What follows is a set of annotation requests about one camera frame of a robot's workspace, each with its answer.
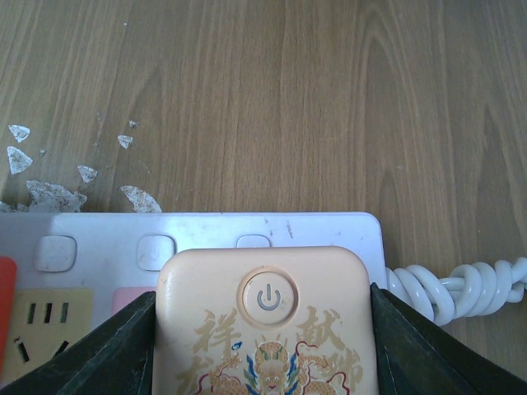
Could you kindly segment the beige dragon socket cube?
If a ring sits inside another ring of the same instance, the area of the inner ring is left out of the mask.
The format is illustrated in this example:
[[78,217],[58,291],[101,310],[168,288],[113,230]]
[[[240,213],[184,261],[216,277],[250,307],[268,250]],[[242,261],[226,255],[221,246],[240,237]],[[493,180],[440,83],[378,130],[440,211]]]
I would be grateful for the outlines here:
[[155,394],[376,394],[370,282],[340,247],[195,249],[156,286]]

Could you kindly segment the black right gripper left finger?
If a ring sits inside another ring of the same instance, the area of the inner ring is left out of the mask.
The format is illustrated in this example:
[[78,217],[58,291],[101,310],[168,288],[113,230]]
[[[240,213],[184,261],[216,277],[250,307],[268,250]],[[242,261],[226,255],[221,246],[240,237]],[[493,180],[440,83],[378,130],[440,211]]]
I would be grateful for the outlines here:
[[150,394],[156,293],[130,302],[70,349],[2,394]]

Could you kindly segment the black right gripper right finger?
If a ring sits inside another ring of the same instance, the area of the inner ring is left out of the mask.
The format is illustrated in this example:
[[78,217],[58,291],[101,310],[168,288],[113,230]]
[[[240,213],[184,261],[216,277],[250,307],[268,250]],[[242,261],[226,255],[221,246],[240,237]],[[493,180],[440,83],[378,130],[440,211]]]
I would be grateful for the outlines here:
[[380,394],[525,394],[526,382],[371,285]]

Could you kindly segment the red socket cube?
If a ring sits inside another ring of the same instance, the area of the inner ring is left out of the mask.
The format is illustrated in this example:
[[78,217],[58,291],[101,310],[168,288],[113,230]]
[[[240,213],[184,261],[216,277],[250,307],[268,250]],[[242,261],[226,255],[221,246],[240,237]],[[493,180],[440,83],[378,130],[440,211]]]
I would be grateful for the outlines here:
[[16,285],[17,267],[15,262],[8,257],[0,258],[0,347],[1,360],[3,360],[9,321],[12,312],[12,301]]

